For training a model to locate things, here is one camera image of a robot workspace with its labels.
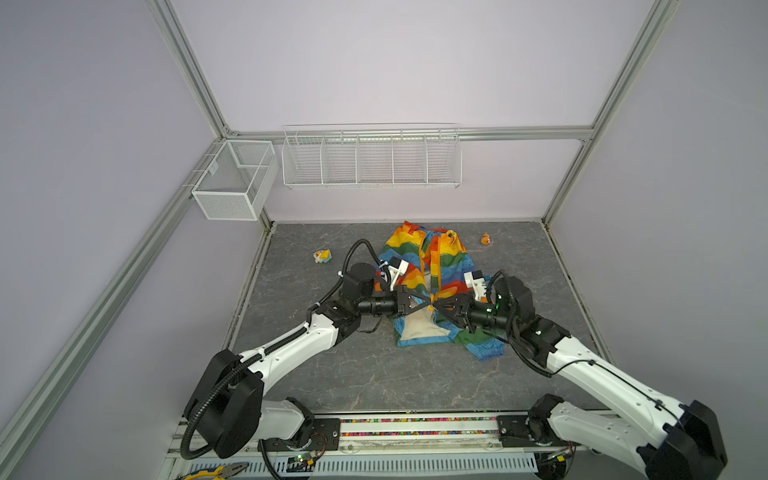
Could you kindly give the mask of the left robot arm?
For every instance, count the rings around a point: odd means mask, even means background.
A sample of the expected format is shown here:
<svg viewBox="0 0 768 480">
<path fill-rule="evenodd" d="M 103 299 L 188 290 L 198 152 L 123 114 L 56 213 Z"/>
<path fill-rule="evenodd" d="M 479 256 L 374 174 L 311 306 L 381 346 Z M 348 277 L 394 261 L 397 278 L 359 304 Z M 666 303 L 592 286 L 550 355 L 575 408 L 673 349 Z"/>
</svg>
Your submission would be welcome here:
<svg viewBox="0 0 768 480">
<path fill-rule="evenodd" d="M 407 261 L 351 261 L 359 247 L 370 245 L 359 239 L 350 247 L 336 283 L 307 309 L 298 326 L 262 346 L 240 353 L 224 349 L 212 357 L 183 411 L 183 459 L 209 452 L 229 458 L 252 440 L 277 440 L 289 449 L 312 443 L 314 414 L 292 397 L 266 399 L 271 388 L 359 331 L 363 318 L 405 317 L 430 303 L 428 296 L 406 286 L 412 269 Z"/>
</svg>

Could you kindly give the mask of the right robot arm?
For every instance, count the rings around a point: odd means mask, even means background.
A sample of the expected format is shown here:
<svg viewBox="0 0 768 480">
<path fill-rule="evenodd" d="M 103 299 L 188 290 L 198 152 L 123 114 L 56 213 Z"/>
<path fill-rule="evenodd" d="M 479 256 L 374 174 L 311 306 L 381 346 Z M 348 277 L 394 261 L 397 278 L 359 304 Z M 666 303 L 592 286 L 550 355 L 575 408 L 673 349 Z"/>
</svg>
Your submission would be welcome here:
<svg viewBox="0 0 768 480">
<path fill-rule="evenodd" d="M 530 439 L 555 440 L 596 450 L 648 479 L 716 479 L 728 457 L 716 414 L 705 404 L 681 401 L 634 379 L 585 346 L 558 323 L 537 313 L 531 290 L 499 271 L 485 286 L 434 301 L 459 328 L 499 331 L 523 363 L 545 377 L 562 377 L 608 407 L 605 417 L 556 395 L 528 413 Z"/>
</svg>

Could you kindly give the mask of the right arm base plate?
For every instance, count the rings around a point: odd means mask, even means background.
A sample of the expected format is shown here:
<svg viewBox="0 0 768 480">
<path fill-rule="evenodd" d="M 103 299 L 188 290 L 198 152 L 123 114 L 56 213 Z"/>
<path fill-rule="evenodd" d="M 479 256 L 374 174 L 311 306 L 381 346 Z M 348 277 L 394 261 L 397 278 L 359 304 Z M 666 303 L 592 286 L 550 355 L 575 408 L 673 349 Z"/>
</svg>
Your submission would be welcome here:
<svg viewBox="0 0 768 480">
<path fill-rule="evenodd" d="M 523 414 L 502 414 L 496 416 L 498 440 L 505 448 L 513 447 L 578 447 L 558 436 L 543 419 L 531 420 Z"/>
</svg>

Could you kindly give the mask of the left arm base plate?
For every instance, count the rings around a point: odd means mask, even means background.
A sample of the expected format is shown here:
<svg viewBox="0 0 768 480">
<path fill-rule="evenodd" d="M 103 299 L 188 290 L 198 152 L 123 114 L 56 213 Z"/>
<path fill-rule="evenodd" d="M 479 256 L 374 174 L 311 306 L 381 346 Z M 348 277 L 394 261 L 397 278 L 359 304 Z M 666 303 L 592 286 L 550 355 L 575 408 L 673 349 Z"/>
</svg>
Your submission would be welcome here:
<svg viewBox="0 0 768 480">
<path fill-rule="evenodd" d="M 337 451 L 341 440 L 340 418 L 315 418 L 290 439 L 264 440 L 267 452 Z"/>
</svg>

